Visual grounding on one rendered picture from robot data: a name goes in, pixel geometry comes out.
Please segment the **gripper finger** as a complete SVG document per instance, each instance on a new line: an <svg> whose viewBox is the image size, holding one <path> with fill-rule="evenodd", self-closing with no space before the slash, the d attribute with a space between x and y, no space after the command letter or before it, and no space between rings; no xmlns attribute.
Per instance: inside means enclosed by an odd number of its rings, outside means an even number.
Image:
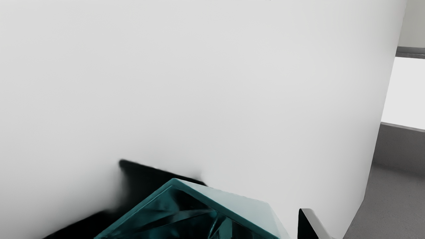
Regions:
<svg viewBox="0 0 425 239"><path fill-rule="evenodd" d="M297 228L297 239L335 239L310 208L299 209Z"/></svg>

